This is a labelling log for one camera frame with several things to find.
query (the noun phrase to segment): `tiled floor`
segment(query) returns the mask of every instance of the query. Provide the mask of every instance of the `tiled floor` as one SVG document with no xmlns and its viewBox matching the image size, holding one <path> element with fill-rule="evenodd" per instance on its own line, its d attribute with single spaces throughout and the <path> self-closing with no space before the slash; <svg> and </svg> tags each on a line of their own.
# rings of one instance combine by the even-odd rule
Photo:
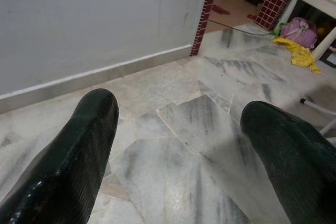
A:
<svg viewBox="0 0 336 224">
<path fill-rule="evenodd" d="M 256 15 L 256 6 L 244 0 L 214 0 L 214 4 L 228 10 L 230 15 L 221 15 L 211 10 L 209 22 L 207 23 L 205 29 L 206 33 L 227 29 L 226 27 L 211 22 L 210 20 L 235 27 L 253 23 L 253 20 L 248 18 L 247 15 Z"/>
<path fill-rule="evenodd" d="M 264 33 L 254 25 L 240 29 Z M 0 200 L 93 88 L 111 90 L 120 121 L 90 224 L 289 223 L 265 169 L 240 131 L 252 100 L 273 103 L 316 128 L 336 110 L 336 74 L 290 64 L 290 53 L 226 29 L 201 55 L 131 74 L 0 115 Z"/>
</svg>

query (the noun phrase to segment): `purple bag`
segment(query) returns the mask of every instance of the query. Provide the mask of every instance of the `purple bag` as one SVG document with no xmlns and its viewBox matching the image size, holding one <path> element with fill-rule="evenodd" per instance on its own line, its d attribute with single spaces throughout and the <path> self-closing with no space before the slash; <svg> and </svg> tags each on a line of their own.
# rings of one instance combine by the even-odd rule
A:
<svg viewBox="0 0 336 224">
<path fill-rule="evenodd" d="M 304 18 L 294 18 L 281 29 L 281 37 L 313 49 L 317 41 L 317 29 Z"/>
</svg>

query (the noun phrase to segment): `yellow cloth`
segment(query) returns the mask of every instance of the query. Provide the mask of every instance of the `yellow cloth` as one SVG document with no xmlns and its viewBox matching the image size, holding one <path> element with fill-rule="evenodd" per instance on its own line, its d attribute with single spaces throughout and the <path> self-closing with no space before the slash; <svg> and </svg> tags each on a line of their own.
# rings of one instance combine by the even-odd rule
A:
<svg viewBox="0 0 336 224">
<path fill-rule="evenodd" d="M 294 41 L 284 38 L 276 38 L 273 42 L 286 46 L 286 48 L 292 52 L 291 62 L 293 65 L 300 67 L 309 66 L 310 71 L 313 73 L 322 73 L 316 66 L 315 58 L 309 48 L 305 48 Z"/>
</svg>

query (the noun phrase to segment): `white wall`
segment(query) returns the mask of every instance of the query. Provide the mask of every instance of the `white wall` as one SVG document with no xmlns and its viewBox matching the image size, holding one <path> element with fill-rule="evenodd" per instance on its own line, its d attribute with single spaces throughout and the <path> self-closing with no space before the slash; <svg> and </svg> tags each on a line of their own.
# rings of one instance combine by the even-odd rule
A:
<svg viewBox="0 0 336 224">
<path fill-rule="evenodd" d="M 203 0 L 0 0 L 0 94 L 192 44 Z"/>
</svg>

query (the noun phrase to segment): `electric cord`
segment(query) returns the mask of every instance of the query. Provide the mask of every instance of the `electric cord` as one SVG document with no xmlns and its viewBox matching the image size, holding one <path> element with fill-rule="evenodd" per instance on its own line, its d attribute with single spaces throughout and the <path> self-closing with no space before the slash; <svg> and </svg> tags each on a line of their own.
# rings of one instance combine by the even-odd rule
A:
<svg viewBox="0 0 336 224">
<path fill-rule="evenodd" d="M 236 31 L 241 31 L 242 33 L 250 34 L 250 35 L 255 35 L 255 36 L 267 36 L 267 35 L 272 34 L 272 32 L 267 33 L 267 34 L 254 34 L 254 33 L 250 33 L 250 32 L 248 32 L 248 31 L 243 31 L 243 30 L 237 29 L 237 28 L 235 28 L 235 27 L 228 26 L 228 25 L 225 25 L 225 24 L 222 24 L 222 23 L 219 23 L 219 22 L 210 20 L 210 19 L 209 19 L 209 21 L 210 21 L 210 22 L 213 22 L 213 23 L 216 23 L 216 24 L 219 24 L 219 25 L 221 25 L 221 26 L 229 27 L 229 28 L 231 28 L 231 29 L 233 29 L 233 30 L 236 30 Z"/>
</svg>

